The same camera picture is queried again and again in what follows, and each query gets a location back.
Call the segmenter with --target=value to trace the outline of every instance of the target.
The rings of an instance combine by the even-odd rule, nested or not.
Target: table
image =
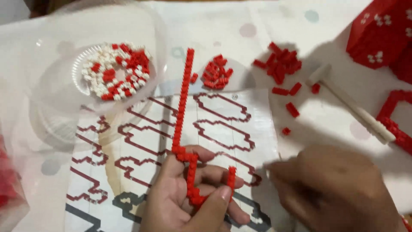
[[[227,90],[272,88],[273,80],[250,63],[268,56],[267,45],[275,41],[282,47],[298,50],[302,70],[287,77],[284,88],[304,80],[321,62],[332,64],[331,78],[372,115],[377,115],[390,90],[412,90],[384,68],[371,70],[354,64],[345,53],[350,22],[370,0],[304,0],[246,2],[154,2],[155,9],[169,28],[167,79],[158,94],[169,95],[179,89],[184,51],[196,50],[194,71],[200,71],[213,56],[229,58],[237,74]],[[13,154],[22,175],[31,211],[14,231],[63,231],[64,205],[73,147],[56,145],[36,122],[35,104],[22,93],[19,82],[19,41],[35,30],[44,18],[0,26],[0,112],[6,147]],[[292,132],[279,136],[278,148],[286,159],[311,143],[328,143],[364,152],[381,168],[385,183],[401,213],[412,211],[412,157],[396,145],[384,146],[346,110],[330,92],[319,95],[303,86],[295,97],[270,96],[275,128]],[[292,101],[301,116],[290,117],[284,105]],[[412,134],[408,115],[412,108],[400,104],[392,119]]]

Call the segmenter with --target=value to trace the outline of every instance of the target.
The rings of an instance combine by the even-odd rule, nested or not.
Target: clear plastic bowl
[[[88,90],[82,63],[103,43],[125,41],[144,45],[153,56],[150,79],[132,97],[103,101]],[[78,117],[82,105],[94,115],[125,110],[150,96],[166,71],[166,27],[156,12],[135,1],[84,0],[69,5],[47,17],[25,42],[21,61],[26,93],[40,108],[65,117]]]

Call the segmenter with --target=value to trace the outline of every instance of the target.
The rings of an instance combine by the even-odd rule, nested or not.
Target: red block structure
[[[377,69],[390,66],[412,83],[412,1],[374,0],[353,21],[346,51],[353,60]]]

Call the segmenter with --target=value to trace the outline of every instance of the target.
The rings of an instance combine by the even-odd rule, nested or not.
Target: mixed red and white blocks
[[[106,44],[87,58],[82,75],[90,83],[90,91],[102,100],[119,101],[132,96],[146,84],[151,58],[144,46],[129,42]],[[125,80],[116,78],[119,69],[125,70]]]

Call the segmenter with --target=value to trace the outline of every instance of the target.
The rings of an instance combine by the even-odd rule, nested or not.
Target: plastic bag
[[[29,210],[20,176],[7,155],[0,128],[0,231],[12,231]]]

